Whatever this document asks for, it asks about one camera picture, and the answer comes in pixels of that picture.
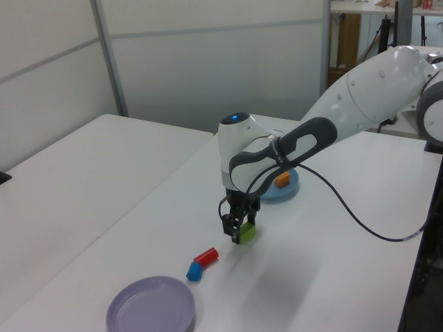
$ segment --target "purple plate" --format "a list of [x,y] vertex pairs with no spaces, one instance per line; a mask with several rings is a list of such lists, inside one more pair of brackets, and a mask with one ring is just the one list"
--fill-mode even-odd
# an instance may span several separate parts
[[106,314],[108,332],[184,332],[195,313],[194,296],[180,280],[149,277],[123,289]]

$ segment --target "cardboard box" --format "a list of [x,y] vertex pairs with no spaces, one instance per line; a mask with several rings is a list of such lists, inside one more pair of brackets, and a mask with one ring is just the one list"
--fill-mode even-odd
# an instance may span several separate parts
[[443,0],[423,0],[422,8],[443,10]]

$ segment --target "black strap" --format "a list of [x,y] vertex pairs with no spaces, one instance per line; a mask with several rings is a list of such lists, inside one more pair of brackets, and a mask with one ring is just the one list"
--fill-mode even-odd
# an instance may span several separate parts
[[288,169],[291,169],[293,167],[291,166],[288,158],[286,158],[286,156],[283,154],[281,148],[278,146],[278,140],[279,137],[274,138],[269,142],[269,146],[271,147],[271,151],[275,155],[275,161],[277,162],[278,167],[283,169],[284,171],[287,171]]

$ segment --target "white wall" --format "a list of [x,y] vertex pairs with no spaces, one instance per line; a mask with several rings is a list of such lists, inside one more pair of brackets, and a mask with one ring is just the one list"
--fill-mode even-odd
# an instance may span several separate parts
[[117,114],[89,0],[2,0],[0,170]]
[[327,2],[98,3],[129,116],[216,132],[229,113],[299,120],[315,103]]

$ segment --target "orange block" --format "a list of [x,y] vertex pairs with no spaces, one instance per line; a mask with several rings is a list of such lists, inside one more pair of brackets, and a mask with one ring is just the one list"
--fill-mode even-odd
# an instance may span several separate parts
[[274,184],[277,186],[277,188],[283,188],[285,185],[289,184],[289,180],[291,180],[291,175],[289,172],[285,172],[274,180]]

